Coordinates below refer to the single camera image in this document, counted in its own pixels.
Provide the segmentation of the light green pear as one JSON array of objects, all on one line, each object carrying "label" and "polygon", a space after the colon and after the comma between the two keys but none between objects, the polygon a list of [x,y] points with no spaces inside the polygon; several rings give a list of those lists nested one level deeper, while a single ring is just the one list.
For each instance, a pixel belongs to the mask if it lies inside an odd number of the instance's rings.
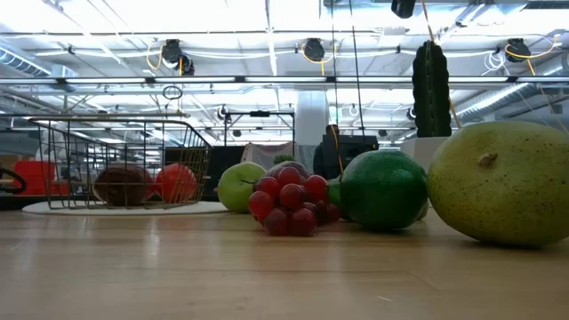
[{"label": "light green pear", "polygon": [[252,162],[229,167],[220,177],[217,194],[220,202],[230,211],[248,213],[248,199],[253,185],[262,178],[266,170]]}]

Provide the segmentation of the red apple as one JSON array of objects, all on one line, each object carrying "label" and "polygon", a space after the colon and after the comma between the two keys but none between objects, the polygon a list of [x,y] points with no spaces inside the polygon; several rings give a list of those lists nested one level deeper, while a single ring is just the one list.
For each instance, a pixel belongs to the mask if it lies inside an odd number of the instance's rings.
[{"label": "red apple", "polygon": [[196,188],[195,174],[183,164],[168,164],[155,179],[156,192],[168,204],[191,200]]}]

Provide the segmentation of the dark red pomegranate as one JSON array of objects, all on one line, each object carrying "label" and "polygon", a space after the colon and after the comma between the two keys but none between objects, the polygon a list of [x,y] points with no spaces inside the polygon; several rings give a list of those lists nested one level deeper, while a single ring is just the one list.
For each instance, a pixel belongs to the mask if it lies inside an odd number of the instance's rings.
[{"label": "dark red pomegranate", "polygon": [[109,206],[140,206],[152,195],[153,179],[135,164],[112,164],[92,185],[93,194]]}]

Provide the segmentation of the green cactus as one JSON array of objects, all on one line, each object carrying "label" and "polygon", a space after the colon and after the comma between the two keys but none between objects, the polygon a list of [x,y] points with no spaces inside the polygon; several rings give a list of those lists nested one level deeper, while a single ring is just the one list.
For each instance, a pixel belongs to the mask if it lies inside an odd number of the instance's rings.
[{"label": "green cactus", "polygon": [[419,138],[452,134],[449,73],[442,48],[426,41],[413,60],[413,110]]}]

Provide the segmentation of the white building column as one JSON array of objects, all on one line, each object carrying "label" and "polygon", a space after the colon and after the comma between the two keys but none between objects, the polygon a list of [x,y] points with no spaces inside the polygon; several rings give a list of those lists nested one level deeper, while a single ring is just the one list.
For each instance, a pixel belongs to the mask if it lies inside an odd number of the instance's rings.
[{"label": "white building column", "polygon": [[327,134],[329,110],[326,92],[301,91],[295,111],[297,159],[309,172],[326,177],[322,142]]}]

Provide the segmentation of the white plant pot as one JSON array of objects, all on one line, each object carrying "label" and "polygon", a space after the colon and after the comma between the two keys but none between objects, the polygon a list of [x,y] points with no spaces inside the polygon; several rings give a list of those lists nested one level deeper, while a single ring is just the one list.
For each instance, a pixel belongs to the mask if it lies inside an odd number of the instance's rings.
[{"label": "white plant pot", "polygon": [[428,172],[437,151],[447,140],[448,137],[413,138],[404,141],[400,149]]}]

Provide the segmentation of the black monitor screen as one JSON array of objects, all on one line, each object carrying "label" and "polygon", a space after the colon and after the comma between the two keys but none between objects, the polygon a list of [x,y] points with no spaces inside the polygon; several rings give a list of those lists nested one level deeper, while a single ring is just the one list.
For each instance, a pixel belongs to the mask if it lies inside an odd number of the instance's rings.
[{"label": "black monitor screen", "polygon": [[[325,143],[331,142],[326,136],[323,137],[323,140]],[[337,138],[336,145],[338,146],[341,167],[345,168],[356,156],[376,150],[378,141],[374,136],[340,135]]]}]

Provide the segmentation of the person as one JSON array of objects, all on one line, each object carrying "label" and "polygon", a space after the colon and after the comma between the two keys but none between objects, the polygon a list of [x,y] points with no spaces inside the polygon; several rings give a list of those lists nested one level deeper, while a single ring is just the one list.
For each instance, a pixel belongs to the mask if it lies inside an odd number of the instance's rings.
[{"label": "person", "polygon": [[325,127],[325,136],[331,141],[325,143],[321,140],[315,149],[313,157],[313,172],[327,180],[336,179],[341,175],[341,164],[338,146],[339,129],[336,124],[328,124]]}]

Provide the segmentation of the large green lime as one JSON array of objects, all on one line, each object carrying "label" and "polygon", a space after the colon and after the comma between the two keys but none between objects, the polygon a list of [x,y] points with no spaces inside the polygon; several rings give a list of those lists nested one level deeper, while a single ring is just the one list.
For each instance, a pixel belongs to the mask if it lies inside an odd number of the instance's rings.
[{"label": "large green lime", "polygon": [[427,173],[401,151],[368,151],[340,176],[341,212],[371,231],[407,228],[428,203]]}]

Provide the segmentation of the red grape bunch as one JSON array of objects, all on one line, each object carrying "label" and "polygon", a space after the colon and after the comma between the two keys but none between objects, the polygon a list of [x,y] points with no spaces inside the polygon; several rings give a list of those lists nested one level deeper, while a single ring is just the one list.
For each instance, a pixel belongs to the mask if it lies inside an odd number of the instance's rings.
[{"label": "red grape bunch", "polygon": [[277,178],[264,176],[253,185],[248,209],[271,236],[312,236],[341,218],[340,207],[328,203],[327,181],[316,174],[304,179],[286,167]]}]

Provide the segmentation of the black cabinet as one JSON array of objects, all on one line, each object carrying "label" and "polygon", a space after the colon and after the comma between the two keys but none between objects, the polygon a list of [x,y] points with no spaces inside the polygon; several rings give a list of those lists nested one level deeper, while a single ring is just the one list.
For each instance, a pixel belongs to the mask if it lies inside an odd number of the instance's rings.
[{"label": "black cabinet", "polygon": [[186,165],[195,175],[197,191],[194,198],[200,201],[218,202],[215,189],[221,175],[232,165],[241,162],[244,148],[217,146],[165,149],[166,164]]}]

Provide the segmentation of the white round placemat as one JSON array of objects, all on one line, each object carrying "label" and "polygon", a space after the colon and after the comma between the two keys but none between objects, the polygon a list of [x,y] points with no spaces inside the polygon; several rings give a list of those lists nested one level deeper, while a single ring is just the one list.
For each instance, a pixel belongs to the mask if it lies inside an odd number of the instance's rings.
[{"label": "white round placemat", "polygon": [[66,208],[60,204],[49,207],[47,202],[30,204],[22,209],[25,213],[42,215],[73,215],[73,216],[145,216],[145,215],[188,215],[228,212],[228,209],[218,202],[199,202],[171,208]]}]

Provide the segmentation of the red storage bin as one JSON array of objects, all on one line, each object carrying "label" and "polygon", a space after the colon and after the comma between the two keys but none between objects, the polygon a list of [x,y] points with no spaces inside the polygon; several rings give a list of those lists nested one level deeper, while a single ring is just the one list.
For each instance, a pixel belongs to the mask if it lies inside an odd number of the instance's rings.
[{"label": "red storage bin", "polygon": [[14,171],[26,182],[21,196],[46,196],[59,194],[55,183],[55,163],[41,161],[20,161],[14,165]]}]

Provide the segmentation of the black ceiling light rail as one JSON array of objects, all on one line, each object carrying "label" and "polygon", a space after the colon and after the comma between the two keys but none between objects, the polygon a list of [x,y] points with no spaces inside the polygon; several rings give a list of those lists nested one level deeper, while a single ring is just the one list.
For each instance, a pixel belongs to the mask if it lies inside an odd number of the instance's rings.
[{"label": "black ceiling light rail", "polygon": [[[49,84],[410,84],[410,76],[170,76],[0,78],[3,85]],[[563,84],[569,76],[450,76],[449,84]]]}]

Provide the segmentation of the silver air duct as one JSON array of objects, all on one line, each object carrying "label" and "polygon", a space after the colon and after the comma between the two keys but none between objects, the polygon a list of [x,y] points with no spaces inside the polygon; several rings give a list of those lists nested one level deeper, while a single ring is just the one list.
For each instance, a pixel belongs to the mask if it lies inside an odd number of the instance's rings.
[{"label": "silver air duct", "polygon": [[461,110],[457,112],[457,116],[461,122],[467,123],[474,119],[482,118],[488,114],[494,113],[501,108],[509,107],[517,102],[523,101],[525,103],[525,109],[508,114],[507,118],[520,116],[525,113],[533,112],[536,109],[545,108],[548,104],[562,101],[562,99],[548,100],[546,103],[536,106],[531,106],[527,102],[527,99],[530,99],[533,96],[543,95],[544,89],[561,88],[569,89],[569,82],[512,84],[499,91],[489,91],[478,94],[474,98],[461,103]]},{"label": "silver air duct", "polygon": [[0,66],[18,70],[31,80],[13,84],[47,85],[55,90],[74,92],[76,86],[67,79],[76,77],[77,72],[61,64],[45,62],[24,51],[0,41]]}]

